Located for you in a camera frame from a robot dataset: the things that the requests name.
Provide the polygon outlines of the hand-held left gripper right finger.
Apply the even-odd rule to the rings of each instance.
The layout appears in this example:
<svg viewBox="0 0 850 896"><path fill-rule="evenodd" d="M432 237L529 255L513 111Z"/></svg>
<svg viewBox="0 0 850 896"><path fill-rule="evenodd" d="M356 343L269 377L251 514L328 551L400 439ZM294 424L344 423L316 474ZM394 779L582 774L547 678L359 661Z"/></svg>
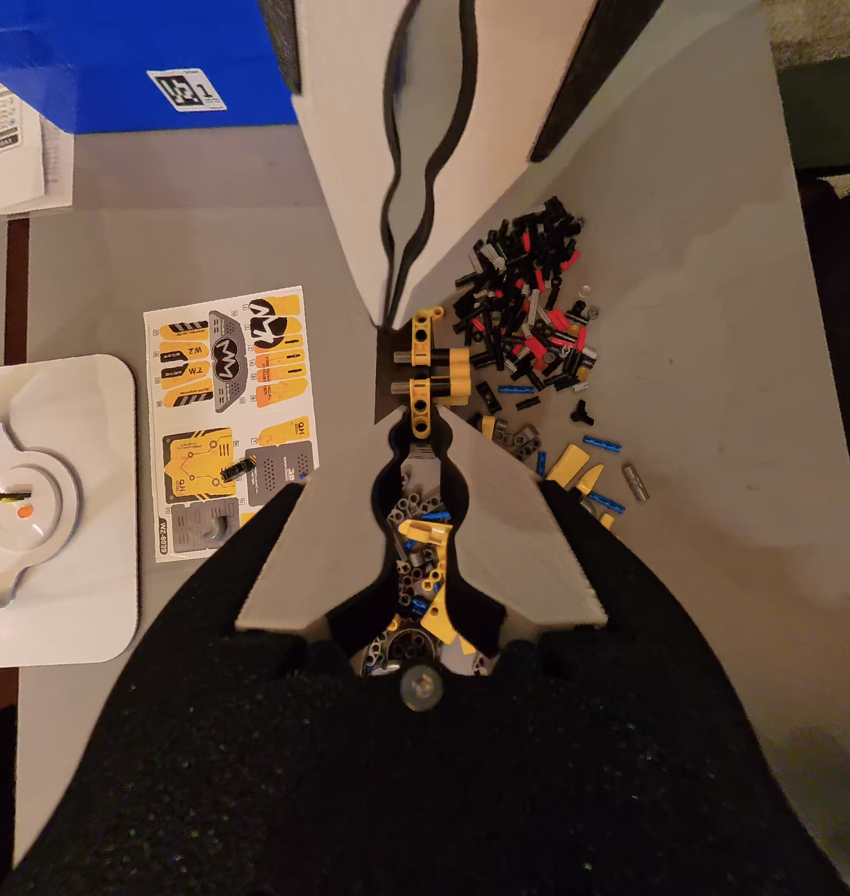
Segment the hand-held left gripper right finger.
<svg viewBox="0 0 850 896"><path fill-rule="evenodd" d="M498 633L545 633L607 623L535 474L448 409L447 459L461 473L468 507L454 546L462 579L506 612Z"/></svg>

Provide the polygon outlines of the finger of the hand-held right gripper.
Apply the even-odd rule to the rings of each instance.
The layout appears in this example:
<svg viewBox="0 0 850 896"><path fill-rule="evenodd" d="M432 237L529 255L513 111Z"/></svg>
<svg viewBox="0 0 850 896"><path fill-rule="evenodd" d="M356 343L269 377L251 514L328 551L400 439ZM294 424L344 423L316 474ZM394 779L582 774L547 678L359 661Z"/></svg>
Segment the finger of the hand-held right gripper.
<svg viewBox="0 0 850 896"><path fill-rule="evenodd" d="M426 305L430 286L480 230L525 172L583 35L594 1L459 2L461 73L450 81L452 117L425 138L424 99L402 113L414 163L399 185L416 185L422 210L393 260L393 329Z"/></svg>
<svg viewBox="0 0 850 896"><path fill-rule="evenodd" d="M396 174L386 78L418 2L295 4L301 92L292 102L352 279L371 319L392 325L383 221Z"/></svg>

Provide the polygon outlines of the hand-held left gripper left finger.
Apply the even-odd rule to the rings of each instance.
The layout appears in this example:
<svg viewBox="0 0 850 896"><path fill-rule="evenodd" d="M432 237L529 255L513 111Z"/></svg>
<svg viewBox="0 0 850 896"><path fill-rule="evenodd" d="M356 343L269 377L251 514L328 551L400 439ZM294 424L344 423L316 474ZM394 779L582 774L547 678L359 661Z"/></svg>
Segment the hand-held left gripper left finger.
<svg viewBox="0 0 850 896"><path fill-rule="evenodd" d="M236 620L239 631L326 639L327 613L372 584L386 557L376 521L376 476L393 460L390 431L402 409L352 436L302 487Z"/></svg>

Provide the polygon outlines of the large yellow curved brick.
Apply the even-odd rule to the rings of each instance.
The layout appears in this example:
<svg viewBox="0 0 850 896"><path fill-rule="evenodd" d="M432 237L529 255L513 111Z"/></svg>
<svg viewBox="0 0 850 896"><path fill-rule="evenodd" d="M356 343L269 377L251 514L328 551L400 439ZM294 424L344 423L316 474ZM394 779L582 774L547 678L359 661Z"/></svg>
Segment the large yellow curved brick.
<svg viewBox="0 0 850 896"><path fill-rule="evenodd" d="M570 443L545 476L547 482L554 482L563 489L575 479L577 473L589 462L590 455L580 446Z"/></svg>

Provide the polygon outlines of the pile of yellow grey bricks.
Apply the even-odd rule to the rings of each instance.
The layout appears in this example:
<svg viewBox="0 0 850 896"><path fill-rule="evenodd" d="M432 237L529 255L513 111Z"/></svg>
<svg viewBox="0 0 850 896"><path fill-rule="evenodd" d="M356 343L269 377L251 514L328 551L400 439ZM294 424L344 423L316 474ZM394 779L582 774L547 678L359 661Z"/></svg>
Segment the pile of yellow grey bricks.
<svg viewBox="0 0 850 896"><path fill-rule="evenodd" d="M393 616L354 657L362 678L392 674L405 663L434 662L464 676L489 676L496 665L456 631L446 609L453 521L440 476L431 446L413 442L400 467L400 497L386 517L393 539Z"/></svg>

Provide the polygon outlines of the pile of black red pins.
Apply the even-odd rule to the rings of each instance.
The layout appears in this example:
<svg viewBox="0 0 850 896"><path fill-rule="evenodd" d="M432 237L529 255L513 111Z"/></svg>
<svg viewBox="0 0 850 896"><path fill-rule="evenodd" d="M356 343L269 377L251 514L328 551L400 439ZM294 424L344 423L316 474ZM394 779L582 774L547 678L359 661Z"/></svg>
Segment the pile of black red pins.
<svg viewBox="0 0 850 896"><path fill-rule="evenodd" d="M559 305L564 275L580 259L584 219L557 196L504 219L469 252L473 271L455 281L453 330L480 346L472 368L493 368L541 392L574 390L596 362L587 330L598 315L586 299Z"/></svg>

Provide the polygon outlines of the yellow and black brick assembly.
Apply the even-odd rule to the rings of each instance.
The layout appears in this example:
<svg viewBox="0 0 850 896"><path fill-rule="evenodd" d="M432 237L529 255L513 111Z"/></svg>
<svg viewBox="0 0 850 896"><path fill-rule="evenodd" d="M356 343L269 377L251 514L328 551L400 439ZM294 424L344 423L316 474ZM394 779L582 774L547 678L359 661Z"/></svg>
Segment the yellow and black brick assembly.
<svg viewBox="0 0 850 896"><path fill-rule="evenodd" d="M394 382L408 385L411 366L397 364L394 354L411 349L411 322L400 330L378 330L376 337L376 362L374 381L374 423L378 424L398 407L408 409L408 394L395 395Z"/></svg>

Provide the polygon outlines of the yellow grey sticker sheet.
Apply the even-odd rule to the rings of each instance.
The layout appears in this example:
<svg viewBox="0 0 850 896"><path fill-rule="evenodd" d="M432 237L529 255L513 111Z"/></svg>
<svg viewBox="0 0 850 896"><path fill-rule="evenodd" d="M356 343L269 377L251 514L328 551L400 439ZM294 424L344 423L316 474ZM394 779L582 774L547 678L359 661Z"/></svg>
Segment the yellow grey sticker sheet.
<svg viewBox="0 0 850 896"><path fill-rule="evenodd" d="M151 311L144 323L155 559L206 558L318 466L303 289ZM220 481L250 455L255 470ZM229 534L211 545L217 515Z"/></svg>

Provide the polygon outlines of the white rounded tray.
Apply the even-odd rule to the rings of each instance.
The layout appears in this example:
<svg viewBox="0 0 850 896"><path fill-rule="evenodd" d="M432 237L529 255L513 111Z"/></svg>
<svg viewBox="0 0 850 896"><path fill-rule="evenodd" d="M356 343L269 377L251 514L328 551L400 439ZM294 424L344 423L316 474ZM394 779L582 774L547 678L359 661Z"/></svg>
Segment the white rounded tray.
<svg viewBox="0 0 850 896"><path fill-rule="evenodd" d="M0 422L78 480L72 537L0 609L0 667L103 662L138 618L136 395L110 355L0 366Z"/></svg>

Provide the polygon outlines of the black office chair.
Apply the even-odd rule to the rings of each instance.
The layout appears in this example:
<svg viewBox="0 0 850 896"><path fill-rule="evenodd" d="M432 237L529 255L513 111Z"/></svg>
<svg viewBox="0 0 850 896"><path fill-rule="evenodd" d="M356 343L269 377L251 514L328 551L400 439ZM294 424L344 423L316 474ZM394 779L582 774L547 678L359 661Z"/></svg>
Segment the black office chair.
<svg viewBox="0 0 850 896"><path fill-rule="evenodd" d="M784 68L778 84L794 168L850 173L850 57Z"/></svg>

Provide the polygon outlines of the blue storage box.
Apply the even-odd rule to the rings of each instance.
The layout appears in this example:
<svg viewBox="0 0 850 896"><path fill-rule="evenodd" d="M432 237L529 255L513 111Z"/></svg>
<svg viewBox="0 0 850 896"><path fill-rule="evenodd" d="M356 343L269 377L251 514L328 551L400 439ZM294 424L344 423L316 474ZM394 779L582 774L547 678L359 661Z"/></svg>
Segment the blue storage box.
<svg viewBox="0 0 850 896"><path fill-rule="evenodd" d="M0 82L79 135L295 125L296 4L0 1Z"/></svg>

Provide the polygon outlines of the white printed paper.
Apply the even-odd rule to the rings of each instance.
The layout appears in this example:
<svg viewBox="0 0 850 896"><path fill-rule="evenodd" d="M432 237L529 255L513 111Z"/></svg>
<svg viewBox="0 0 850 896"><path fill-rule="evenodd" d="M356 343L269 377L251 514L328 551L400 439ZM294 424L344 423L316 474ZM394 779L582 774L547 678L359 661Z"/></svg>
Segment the white printed paper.
<svg viewBox="0 0 850 896"><path fill-rule="evenodd" d="M74 137L0 83L0 216L72 205Z"/></svg>

